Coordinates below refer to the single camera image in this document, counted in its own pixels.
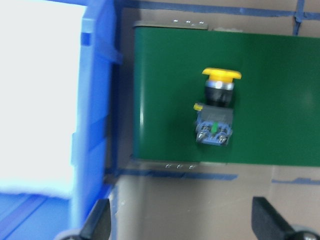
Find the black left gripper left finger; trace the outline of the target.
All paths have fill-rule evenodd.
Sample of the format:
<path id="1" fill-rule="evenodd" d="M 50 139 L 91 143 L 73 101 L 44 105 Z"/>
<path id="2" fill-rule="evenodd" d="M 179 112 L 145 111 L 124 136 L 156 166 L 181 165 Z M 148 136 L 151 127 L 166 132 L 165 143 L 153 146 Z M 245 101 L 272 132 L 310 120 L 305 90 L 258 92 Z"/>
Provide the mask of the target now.
<path id="1" fill-rule="evenodd" d="M 89 213 L 79 236 L 82 240 L 108 240 L 111 235 L 109 199 L 98 199 Z"/>

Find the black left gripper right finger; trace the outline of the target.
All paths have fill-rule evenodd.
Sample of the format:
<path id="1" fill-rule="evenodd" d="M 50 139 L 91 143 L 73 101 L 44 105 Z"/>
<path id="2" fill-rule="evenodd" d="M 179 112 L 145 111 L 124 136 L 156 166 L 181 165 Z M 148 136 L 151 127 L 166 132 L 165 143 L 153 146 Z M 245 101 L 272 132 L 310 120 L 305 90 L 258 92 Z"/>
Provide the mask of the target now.
<path id="1" fill-rule="evenodd" d="M 258 240 L 293 240 L 298 233 L 262 196 L 252 198 L 251 229 Z"/>

